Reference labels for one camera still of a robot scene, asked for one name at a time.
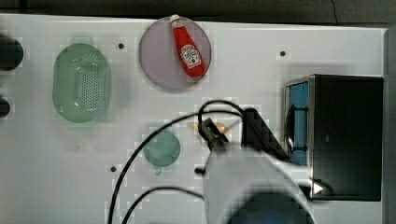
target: ketchup bottle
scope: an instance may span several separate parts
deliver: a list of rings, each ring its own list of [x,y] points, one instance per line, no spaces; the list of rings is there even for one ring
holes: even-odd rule
[[[177,55],[181,65],[190,77],[201,77],[205,73],[205,63],[194,41],[191,39],[186,28],[181,23],[178,15],[170,18],[174,33]]]

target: white bottle cap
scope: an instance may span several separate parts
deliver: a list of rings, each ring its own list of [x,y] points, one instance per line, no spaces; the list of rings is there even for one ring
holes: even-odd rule
[[[177,14],[175,14],[175,15],[172,15],[172,16],[171,16],[171,18],[169,19],[169,21],[172,22],[172,21],[179,20],[179,19],[180,19],[180,17],[179,17]]]

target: perforated basket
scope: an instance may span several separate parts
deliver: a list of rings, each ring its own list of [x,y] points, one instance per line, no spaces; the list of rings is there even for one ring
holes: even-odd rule
[[[64,49],[54,65],[52,100],[67,120],[87,122],[104,112],[109,101],[110,69],[105,56],[89,44]]]

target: white pegboard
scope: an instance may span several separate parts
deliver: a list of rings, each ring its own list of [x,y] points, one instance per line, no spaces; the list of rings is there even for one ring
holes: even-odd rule
[[[162,92],[147,81],[138,62],[140,37],[153,22],[0,15],[0,30],[21,38],[29,55],[21,67],[0,73],[15,108],[12,119],[0,120],[0,223],[106,223],[120,168],[149,127],[195,111],[207,98],[254,105],[280,139],[284,82],[313,73],[383,74],[383,29],[202,22],[214,54],[209,75],[179,94]],[[81,125],[59,116],[51,99],[54,60],[76,35],[92,36],[114,83],[110,108]],[[120,42],[124,49],[117,48]],[[279,57],[282,50],[286,57]],[[223,122],[229,118],[222,116]],[[187,124],[175,129],[180,160],[156,176],[138,157],[121,187],[114,223],[146,187],[202,190],[193,168],[205,162],[208,150]],[[113,165],[115,173],[108,171]],[[313,208],[320,223],[381,223],[381,202]],[[134,215],[136,223],[202,224],[203,212],[203,205],[187,196],[165,194],[149,197]]]

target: ketchup label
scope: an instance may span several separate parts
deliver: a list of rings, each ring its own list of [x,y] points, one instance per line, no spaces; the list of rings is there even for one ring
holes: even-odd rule
[[[183,24],[181,23],[180,20],[172,21],[171,25],[172,25],[172,29],[175,29],[177,27],[182,27],[183,26]]]
[[[184,63],[189,68],[201,64],[201,57],[199,56],[199,52],[193,45],[186,45],[183,48],[181,48],[180,55]]]

